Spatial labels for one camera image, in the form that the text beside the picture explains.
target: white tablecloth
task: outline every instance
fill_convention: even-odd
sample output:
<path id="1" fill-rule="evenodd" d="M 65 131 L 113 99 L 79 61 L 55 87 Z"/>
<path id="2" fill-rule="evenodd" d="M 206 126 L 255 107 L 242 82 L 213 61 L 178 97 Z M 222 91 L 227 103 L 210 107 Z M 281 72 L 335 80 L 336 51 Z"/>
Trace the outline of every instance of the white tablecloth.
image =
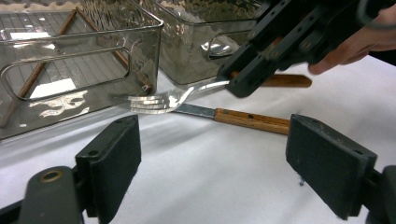
<path id="1" fill-rule="evenodd" d="M 288 73 L 308 74 L 306 65 Z M 288 119 L 319 119 L 396 164 L 396 67 L 374 58 L 313 78 L 308 89 L 260 88 L 245 99 L 227 91 L 190 103 Z M 169 87 L 160 75 L 161 89 Z M 114 107 L 0 143 L 0 207 L 23 198 L 26 183 L 74 156 L 112 120 Z M 345 223 L 286 162 L 287 137 L 176 113 L 139 115 L 142 163 L 112 223 Z M 367 210 L 348 223 L 364 223 Z M 97 223 L 86 218 L 87 223 Z"/>

